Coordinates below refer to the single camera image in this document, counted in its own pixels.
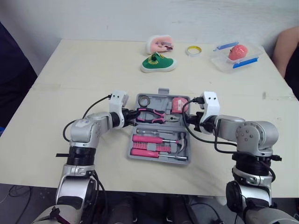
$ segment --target green shoe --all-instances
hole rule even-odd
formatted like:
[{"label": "green shoe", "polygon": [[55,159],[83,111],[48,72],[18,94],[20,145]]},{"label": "green shoe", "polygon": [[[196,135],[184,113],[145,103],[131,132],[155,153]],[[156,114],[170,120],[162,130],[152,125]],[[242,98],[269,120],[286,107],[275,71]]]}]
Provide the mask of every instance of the green shoe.
[{"label": "green shoe", "polygon": [[177,61],[172,58],[166,58],[163,55],[155,52],[142,62],[141,71],[171,71],[176,67]]}]

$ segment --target white table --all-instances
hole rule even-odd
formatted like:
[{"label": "white table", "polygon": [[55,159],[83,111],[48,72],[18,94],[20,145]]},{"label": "white table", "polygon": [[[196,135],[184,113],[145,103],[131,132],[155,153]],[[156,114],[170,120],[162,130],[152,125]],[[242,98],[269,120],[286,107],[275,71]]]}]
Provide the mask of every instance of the white table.
[{"label": "white table", "polygon": [[[0,138],[0,182],[57,187],[66,158],[55,155],[69,150],[62,138],[65,124],[114,89],[128,92],[127,108],[133,109],[138,93],[163,87],[191,98],[215,91],[222,114],[272,122],[279,131],[274,153],[283,158],[271,166],[277,175],[272,195],[299,197],[299,104],[265,53],[259,62],[225,74],[210,62],[214,45],[201,44],[201,56],[188,57],[191,44],[177,43],[165,53],[178,62],[174,71],[145,74],[139,70],[147,57],[144,45],[62,40]],[[192,105],[191,110],[200,109]],[[108,111],[108,101],[90,112],[100,111]],[[225,195],[226,183],[233,180],[231,155],[192,139],[188,166],[132,160],[126,156],[131,130],[112,130],[100,139],[95,164],[107,190]]]}]

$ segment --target person's arm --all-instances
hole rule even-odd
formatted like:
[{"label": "person's arm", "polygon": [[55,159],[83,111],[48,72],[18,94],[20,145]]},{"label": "person's arm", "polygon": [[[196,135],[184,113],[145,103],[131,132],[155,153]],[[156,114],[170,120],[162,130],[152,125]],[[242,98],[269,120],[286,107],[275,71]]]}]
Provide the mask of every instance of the person's arm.
[{"label": "person's arm", "polygon": [[289,60],[299,43],[299,27],[281,32],[278,36],[273,54],[273,62],[284,78]]}]

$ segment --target black cable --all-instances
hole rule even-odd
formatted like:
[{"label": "black cable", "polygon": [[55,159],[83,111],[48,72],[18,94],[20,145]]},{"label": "black cable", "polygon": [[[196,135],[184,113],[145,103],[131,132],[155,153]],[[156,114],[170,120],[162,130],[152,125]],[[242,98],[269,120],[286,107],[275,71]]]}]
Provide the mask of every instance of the black cable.
[{"label": "black cable", "polygon": [[5,195],[5,197],[0,201],[0,204],[2,204],[7,197],[9,196],[9,193],[11,192],[11,190],[15,187],[16,185],[11,186],[11,188],[8,190],[7,194]]},{"label": "black cable", "polygon": [[192,224],[195,224],[194,221],[193,221],[193,219],[192,219],[192,217],[191,217],[191,214],[190,214],[190,212],[189,212],[189,210],[188,210],[188,207],[187,207],[188,204],[187,204],[187,202],[186,202],[186,200],[185,200],[185,198],[184,198],[183,195],[182,195],[182,198],[183,198],[183,201],[184,201],[185,209],[186,209],[186,211],[187,211],[187,215],[188,215],[188,217],[189,217],[191,223],[192,223]]},{"label": "black cable", "polygon": [[221,122],[221,120],[218,121],[217,127],[213,126],[213,130],[214,130],[214,134],[215,134],[215,141],[214,141],[214,148],[215,148],[215,150],[217,152],[219,152],[219,153],[225,153],[225,154],[243,154],[243,155],[254,156],[253,154],[248,153],[248,152],[223,151],[223,150],[218,149],[218,147],[217,147],[217,144],[218,144],[217,139],[218,139],[218,132],[219,132],[218,126],[219,126],[220,122]]},{"label": "black cable", "polygon": [[26,203],[26,205],[25,205],[25,207],[24,207],[22,213],[19,215],[19,217],[18,217],[17,221],[15,222],[15,224],[18,224],[18,223],[19,223],[21,217],[23,216],[23,214],[24,214],[26,208],[27,208],[28,205],[29,205],[29,202],[30,202],[30,199],[31,199],[31,196],[32,196],[32,187],[29,187],[29,189],[30,189],[30,190],[29,190],[29,198],[28,198],[28,200],[27,200],[27,203]]},{"label": "black cable", "polygon": [[22,192],[22,193],[19,194],[19,193],[18,193],[18,190],[24,188],[25,186],[20,186],[19,189],[18,189],[17,187],[18,187],[17,185],[14,185],[14,186],[12,186],[12,187],[9,189],[9,191],[8,191],[8,195],[9,195],[10,197],[20,197],[20,196],[23,196],[23,195],[27,194],[28,192],[30,192],[30,188],[29,188],[29,190],[24,191],[24,192]]},{"label": "black cable", "polygon": [[237,224],[238,213],[235,214],[235,224]]},{"label": "black cable", "polygon": [[[192,102],[194,102],[194,100],[190,100],[190,101],[188,101],[187,103],[184,104],[184,106],[183,106],[183,108],[182,108],[183,122],[184,122],[185,128],[186,128],[187,131],[190,133],[190,135],[192,135],[195,139],[197,139],[197,140],[199,140],[199,141],[202,141],[202,142],[205,142],[205,143],[211,143],[211,144],[214,144],[214,143],[215,143],[214,141],[208,141],[208,140],[204,140],[204,139],[199,138],[199,137],[196,136],[196,135],[190,130],[190,128],[188,127],[187,122],[186,122],[186,112],[185,112],[185,107],[186,107],[188,104],[192,103]],[[231,143],[231,142],[223,142],[223,141],[217,142],[217,144],[237,146],[235,143]]]},{"label": "black cable", "polygon": [[220,218],[218,212],[217,212],[211,205],[209,205],[209,204],[207,204],[207,203],[197,202],[197,203],[190,204],[190,206],[194,206],[194,205],[197,205],[197,204],[203,204],[203,205],[206,205],[206,206],[210,207],[210,208],[215,212],[215,214],[216,214],[216,216],[218,217],[218,219],[221,220],[221,218]]},{"label": "black cable", "polygon": [[102,192],[103,192],[103,195],[104,195],[104,200],[105,200],[105,207],[104,207],[104,211],[103,211],[103,219],[102,219],[102,222],[105,221],[104,219],[107,218],[107,215],[108,215],[108,198],[107,198],[107,193],[104,189],[104,186],[103,184],[101,183],[101,181],[99,180],[99,177],[98,177],[98,174],[96,171],[94,171],[94,177],[95,179],[97,180],[98,184],[100,185],[100,187],[102,188]]},{"label": "black cable", "polygon": [[89,110],[90,110],[93,106],[95,106],[96,104],[98,104],[99,102],[101,102],[101,101],[103,101],[104,99],[107,99],[107,98],[111,98],[111,94],[105,96],[104,98],[98,100],[97,102],[94,102],[94,103],[93,103],[93,104],[92,104],[92,105],[85,111],[85,113],[84,113],[82,119],[87,115],[87,113],[89,112]]},{"label": "black cable", "polygon": [[72,123],[74,123],[76,120],[73,120],[73,121],[71,121],[70,123],[68,123],[65,127],[64,127],[64,130],[62,131],[62,135],[63,135],[63,137],[64,137],[64,139],[66,140],[66,141],[68,141],[68,142],[70,142],[70,140],[65,136],[65,131],[66,131],[66,129],[67,129],[67,127],[68,126],[70,126]]},{"label": "black cable", "polygon": [[[111,98],[111,94],[109,94],[109,95],[107,95],[107,96],[105,96],[104,98],[102,98],[102,99],[100,99],[100,100],[98,100],[98,101],[96,101],[96,102],[94,102],[86,111],[85,111],[85,113],[84,113],[84,115],[83,115],[83,117],[82,117],[82,119],[87,115],[87,113],[90,111],[90,109],[93,107],[93,106],[95,106],[97,103],[99,103],[99,102],[101,102],[101,101],[103,101],[104,99],[107,99],[107,98]],[[70,140],[65,136],[65,131],[66,131],[66,129],[68,128],[68,126],[70,126],[72,123],[74,123],[76,120],[73,120],[73,121],[71,121],[70,123],[68,123],[65,127],[64,127],[64,130],[62,131],[62,136],[64,137],[64,140],[66,140],[67,142],[70,142]]]},{"label": "black cable", "polygon": [[266,163],[264,163],[263,161],[259,161],[264,167],[266,167],[267,169],[268,169],[268,171],[271,173],[271,175],[272,175],[272,181],[271,182],[273,182],[273,181],[275,181],[275,179],[276,179],[276,175],[275,175],[275,173],[274,173],[274,171],[266,164]]},{"label": "black cable", "polygon": [[99,191],[100,191],[99,182],[97,181],[97,178],[96,178],[95,175],[93,175],[93,177],[94,177],[94,179],[97,183],[97,192],[96,192],[96,196],[94,197],[94,201],[92,203],[92,206],[88,211],[87,220],[85,221],[86,224],[92,224],[93,223],[95,208],[96,208],[96,204],[97,204],[97,200],[98,200],[98,196],[99,196]]},{"label": "black cable", "polygon": [[247,197],[245,197],[243,194],[240,193],[240,195],[241,195],[245,200],[247,200]]},{"label": "black cable", "polygon": [[185,128],[187,129],[187,131],[190,133],[190,135],[192,135],[194,138],[196,138],[197,140],[199,141],[202,141],[202,142],[205,142],[205,143],[211,143],[211,144],[214,144],[214,148],[217,152],[219,153],[226,153],[226,154],[246,154],[246,155],[252,155],[251,153],[247,153],[247,152],[238,152],[238,151],[222,151],[222,150],[219,150],[217,148],[217,144],[223,144],[223,145],[232,145],[232,146],[236,146],[237,145],[235,143],[230,143],[230,142],[218,142],[217,139],[218,139],[218,129],[213,125],[213,130],[214,130],[214,135],[215,135],[215,140],[214,141],[207,141],[207,140],[204,140],[204,139],[201,139],[199,138],[198,136],[196,136],[190,129],[189,127],[187,126],[187,122],[186,122],[186,117],[185,117],[185,107],[190,104],[191,102],[194,102],[194,99],[193,100],[190,100],[188,101],[187,103],[184,104],[183,108],[182,108],[182,113],[183,113],[183,122],[184,122],[184,125],[185,125]]}]

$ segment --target tape roll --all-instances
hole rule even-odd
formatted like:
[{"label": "tape roll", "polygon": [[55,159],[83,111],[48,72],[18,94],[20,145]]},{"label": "tape roll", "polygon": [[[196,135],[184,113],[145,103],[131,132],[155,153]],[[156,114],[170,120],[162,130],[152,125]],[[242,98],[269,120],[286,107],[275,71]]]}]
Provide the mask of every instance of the tape roll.
[{"label": "tape roll", "polygon": [[198,56],[201,54],[201,48],[199,46],[190,46],[186,49],[188,56]]},{"label": "tape roll", "polygon": [[140,96],[138,99],[138,104],[141,107],[147,107],[150,104],[150,98],[148,96]]}]

